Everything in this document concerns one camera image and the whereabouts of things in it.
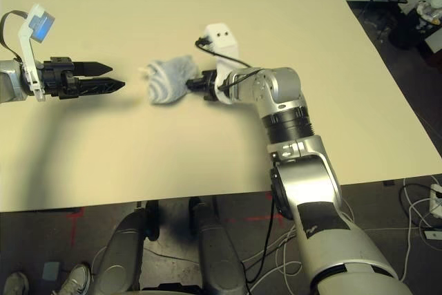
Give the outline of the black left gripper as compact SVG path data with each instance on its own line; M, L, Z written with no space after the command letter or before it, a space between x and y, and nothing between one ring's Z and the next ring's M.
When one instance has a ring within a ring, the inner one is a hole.
M69 57L51 57L43 62L41 80L44 94L59 99L75 96L103 95L114 93L125 86L125 82L109 77L79 79L75 92L74 76L102 76L111 72L110 66L97 61L74 61Z

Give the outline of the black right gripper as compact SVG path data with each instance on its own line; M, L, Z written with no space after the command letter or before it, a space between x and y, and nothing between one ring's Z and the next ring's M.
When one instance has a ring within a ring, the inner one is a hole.
M202 78L190 79L186 87L189 90L203 90L204 100L209 102L217 102L218 97L215 93L215 79L217 77L217 70L202 71Z

